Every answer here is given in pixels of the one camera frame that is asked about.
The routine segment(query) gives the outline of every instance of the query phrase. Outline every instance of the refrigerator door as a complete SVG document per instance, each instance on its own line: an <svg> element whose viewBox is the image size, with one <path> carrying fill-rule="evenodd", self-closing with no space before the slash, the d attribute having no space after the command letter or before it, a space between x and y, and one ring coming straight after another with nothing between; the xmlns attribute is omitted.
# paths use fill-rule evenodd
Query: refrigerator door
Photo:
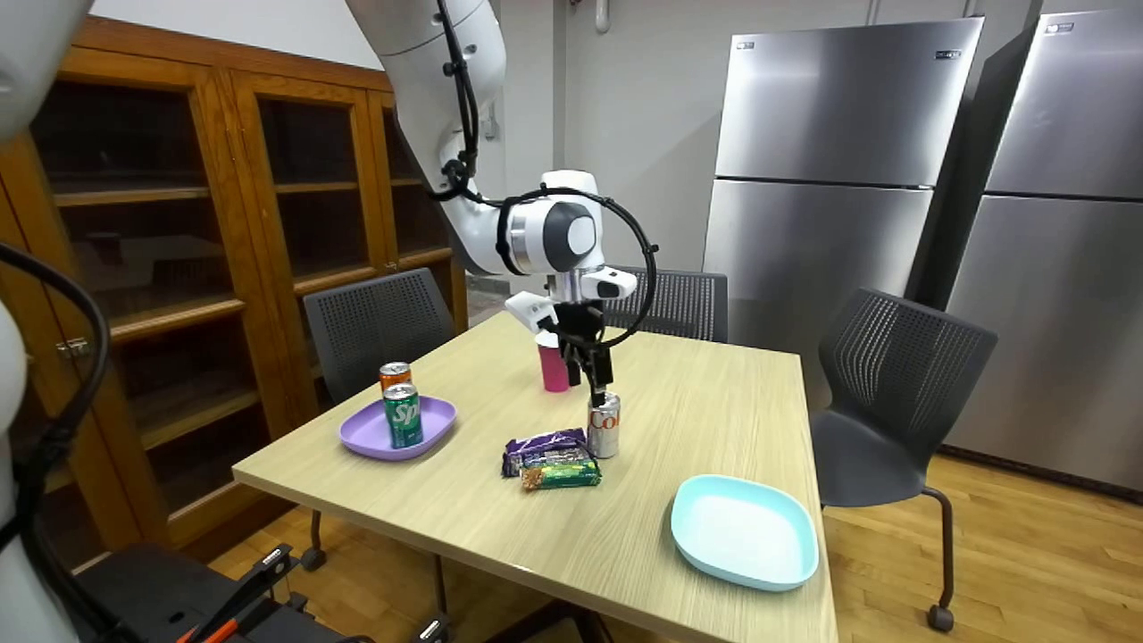
<svg viewBox="0 0 1143 643"><path fill-rule="evenodd" d="M1143 202L986 196L952 313L1001 337L952 443L1143 489Z"/></svg>
<svg viewBox="0 0 1143 643"><path fill-rule="evenodd" d="M735 36L715 174L935 186L979 26Z"/></svg>
<svg viewBox="0 0 1143 643"><path fill-rule="evenodd" d="M1143 196L1143 9L1042 13L990 194Z"/></svg>
<svg viewBox="0 0 1143 643"><path fill-rule="evenodd" d="M905 293L930 189L715 183L709 273L728 276L728 338L810 355L858 287Z"/></svg>

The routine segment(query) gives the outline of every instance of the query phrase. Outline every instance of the cabinet door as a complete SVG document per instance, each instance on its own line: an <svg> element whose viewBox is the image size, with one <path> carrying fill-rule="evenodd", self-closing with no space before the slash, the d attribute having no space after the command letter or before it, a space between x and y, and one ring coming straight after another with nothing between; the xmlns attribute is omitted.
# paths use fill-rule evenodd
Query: cabinet door
<svg viewBox="0 0 1143 643"><path fill-rule="evenodd" d="M4 196L4 186L0 186L0 244L22 248L22 233L16 224L16 211ZM66 337L40 283L18 268L0 264L0 299L18 320L22 344L28 350L28 364L24 364L28 394L24 394L22 416L8 429L12 450L22 458L33 445L40 445L48 423L56 419L61 407L73 400L80 385L74 368L90 368L81 350L74 350L74 357L61 350L66 338L86 338L86 337ZM61 552L67 568L140 539L137 516L125 504L122 479L108 458L108 445L93 424L93 416L81 419L73 441L73 458L52 471L40 523L44 523L48 544Z"/></svg>
<svg viewBox="0 0 1143 643"><path fill-rule="evenodd" d="M452 248L446 219L431 201L431 189L396 126L395 104L375 94L372 110L379 115L375 140L381 145L381 167L391 173L395 189L396 268L429 268L454 311L454 325L470 330L470 287L465 268Z"/></svg>
<svg viewBox="0 0 1143 643"><path fill-rule="evenodd" d="M292 424L210 70L80 51L8 174L40 258L110 317L98 416L150 539L208 552L256 492L231 461Z"/></svg>
<svg viewBox="0 0 1143 643"><path fill-rule="evenodd" d="M391 201L367 145L365 94L280 74L231 74L265 264L292 293L353 283L395 264Z"/></svg>

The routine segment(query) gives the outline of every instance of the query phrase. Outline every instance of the white wall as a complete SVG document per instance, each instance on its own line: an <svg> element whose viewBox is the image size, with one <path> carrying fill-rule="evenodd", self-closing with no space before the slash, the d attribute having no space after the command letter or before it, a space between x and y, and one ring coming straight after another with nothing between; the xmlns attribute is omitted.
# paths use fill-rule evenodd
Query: white wall
<svg viewBox="0 0 1143 643"><path fill-rule="evenodd" d="M1072 0L1072 8L1143 0ZM585 167L661 244L666 268L700 268L728 36L981 13L981 51L1006 43L1035 0L500 0L506 89L484 142L493 196L547 167ZM98 0L98 13L379 68L339 0ZM608 258L637 262L608 219Z"/></svg>
<svg viewBox="0 0 1143 643"><path fill-rule="evenodd" d="M344 0L98 0L93 13L379 68Z"/></svg>

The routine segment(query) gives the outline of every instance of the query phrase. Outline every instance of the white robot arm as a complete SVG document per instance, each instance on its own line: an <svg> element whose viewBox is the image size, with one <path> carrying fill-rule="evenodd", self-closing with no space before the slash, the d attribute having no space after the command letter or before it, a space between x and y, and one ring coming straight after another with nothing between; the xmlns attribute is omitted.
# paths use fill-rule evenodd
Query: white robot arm
<svg viewBox="0 0 1143 643"><path fill-rule="evenodd" d="M555 276L556 305L628 298L637 279L604 268L598 179L547 173L547 194L512 206L479 196L479 115L504 86L500 20L486 0L348 0L396 89L402 129L442 194L470 273Z"/></svg>

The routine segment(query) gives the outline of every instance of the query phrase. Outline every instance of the wooden table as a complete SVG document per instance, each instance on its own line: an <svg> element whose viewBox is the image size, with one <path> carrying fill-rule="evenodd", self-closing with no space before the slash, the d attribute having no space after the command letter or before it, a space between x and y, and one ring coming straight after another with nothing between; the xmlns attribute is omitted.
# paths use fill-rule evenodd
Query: wooden table
<svg viewBox="0 0 1143 643"><path fill-rule="evenodd" d="M454 441L381 463L339 445L365 388L236 463L265 492L322 508L402 544L679 639L836 639L829 558L802 357L639 331L616 350L624 404L620 458L593 489L523 492L500 479L514 435L585 423L585 388L542 394L528 331L497 313L415 364L427 395L458 407ZM668 529L689 476L792 492L816 518L817 575L756 593L692 570Z"/></svg>

